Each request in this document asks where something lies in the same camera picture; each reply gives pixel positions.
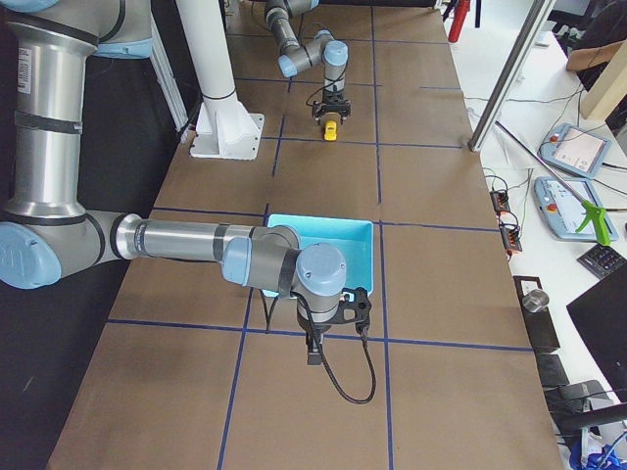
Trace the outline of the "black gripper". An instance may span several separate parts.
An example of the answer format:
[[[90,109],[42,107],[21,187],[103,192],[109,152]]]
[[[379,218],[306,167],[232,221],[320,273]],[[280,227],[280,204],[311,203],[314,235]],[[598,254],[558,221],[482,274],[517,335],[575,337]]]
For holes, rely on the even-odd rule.
[[[297,314],[298,324],[306,332],[307,345],[307,365],[322,365],[320,348],[315,341],[322,344],[323,334],[329,330],[329,326],[324,323],[310,323],[302,314]]]
[[[313,102],[313,117],[316,124],[327,114],[337,114],[341,124],[351,115],[351,101],[345,98],[344,91],[322,90],[322,101]]]

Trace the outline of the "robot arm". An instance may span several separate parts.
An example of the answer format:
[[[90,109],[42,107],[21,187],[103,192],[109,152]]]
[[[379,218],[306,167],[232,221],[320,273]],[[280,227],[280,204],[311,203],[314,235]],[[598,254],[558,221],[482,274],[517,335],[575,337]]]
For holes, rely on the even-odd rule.
[[[175,1],[151,1],[186,111],[196,119],[200,91]],[[15,191],[19,93],[12,75],[18,39],[1,7],[1,206]],[[148,59],[91,58],[86,62],[86,133],[77,196],[88,209],[147,215],[181,137]],[[76,375],[86,368],[125,275],[128,261],[97,267],[34,290],[1,282],[1,376]]]
[[[265,24],[279,48],[277,60],[284,77],[290,78],[319,64],[324,64],[322,99],[313,102],[312,116],[316,123],[329,114],[339,116],[340,123],[351,115],[351,102],[345,97],[345,76],[349,61],[348,45],[337,40],[328,29],[319,30],[307,44],[302,44],[290,20],[318,5],[318,1],[265,2]]]

